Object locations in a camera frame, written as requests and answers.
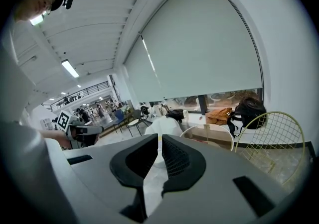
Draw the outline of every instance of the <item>orange bag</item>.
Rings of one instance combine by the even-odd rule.
[[[232,107],[227,107],[225,109],[208,112],[205,114],[206,124],[226,125],[232,111]]]

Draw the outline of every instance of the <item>black backpack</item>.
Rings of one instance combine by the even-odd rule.
[[[251,97],[244,97],[239,102],[239,105],[236,107],[235,111],[230,114],[230,118],[227,121],[230,133],[233,137],[235,137],[234,131],[235,127],[237,127],[231,122],[231,120],[239,120],[243,122],[243,126],[240,129],[241,132],[243,127],[246,127],[254,118],[264,113],[266,113],[266,109],[260,101]],[[241,118],[237,118],[235,117],[235,115],[241,115]],[[261,127],[265,122],[266,117],[262,117],[261,119],[255,120],[252,124],[250,124],[249,128],[257,129]]]

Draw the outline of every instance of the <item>person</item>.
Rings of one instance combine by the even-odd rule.
[[[90,121],[90,118],[88,114],[84,111],[84,109],[78,108],[76,111],[78,112],[78,114],[81,115],[85,123],[88,123]]]
[[[5,58],[3,57],[8,55],[9,57],[13,59],[14,61],[13,65],[17,66],[17,57],[16,57],[14,44],[13,44],[13,35],[14,35],[13,29],[14,29],[14,25],[17,22],[28,21],[30,19],[33,19],[43,14],[44,12],[46,12],[47,14],[50,14],[50,12],[57,10],[62,5],[62,2],[63,0],[19,0],[15,4],[13,9],[11,10],[9,18],[4,24],[4,27],[2,28],[2,31],[0,34],[0,57],[2,57],[1,62],[5,60]],[[30,85],[30,87],[31,85],[33,85],[32,82],[26,76],[24,76],[20,81],[22,81],[25,85],[26,84]],[[19,88],[20,88],[19,83],[17,82],[16,88],[11,91],[18,92]],[[20,95],[23,95],[26,98],[29,95],[29,93],[27,92],[22,92],[22,93],[20,89]],[[12,117],[9,121],[12,121],[12,120],[19,121],[21,119],[21,115],[23,112],[25,112],[25,109],[21,110],[17,108],[16,112],[14,112],[15,113],[14,117]],[[55,139],[59,142],[61,147],[71,148],[70,142],[63,131],[39,130],[39,132],[43,138]]]
[[[95,102],[96,106],[98,107],[98,111],[99,111],[99,116],[101,118],[104,118],[104,113],[103,113],[103,110],[102,110],[102,106],[98,103],[98,102]]]

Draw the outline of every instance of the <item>roller blind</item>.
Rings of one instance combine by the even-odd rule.
[[[140,37],[135,42],[125,62],[125,67],[139,102],[163,100],[159,83]]]
[[[228,0],[168,0],[142,36],[162,89],[154,91],[154,97],[161,93],[165,98],[187,97],[262,86],[253,42]],[[152,73],[149,69],[148,80],[155,83]]]

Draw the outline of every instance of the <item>railing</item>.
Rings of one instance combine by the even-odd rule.
[[[62,99],[54,102],[53,104],[51,105],[43,105],[45,108],[47,108],[48,110],[51,110],[52,112],[62,108],[63,106],[66,106],[78,99],[81,99],[85,96],[88,96],[90,94],[93,94],[93,93],[96,93],[98,91],[101,91],[101,90],[104,90],[104,89],[107,89],[109,88],[109,83],[106,81],[106,82],[103,82],[103,83],[99,83],[97,85],[94,85],[94,86],[91,86],[91,87],[88,87],[86,89],[82,89],[76,93],[73,93],[73,94],[70,94],[70,95],[67,95],[65,97],[63,97]]]

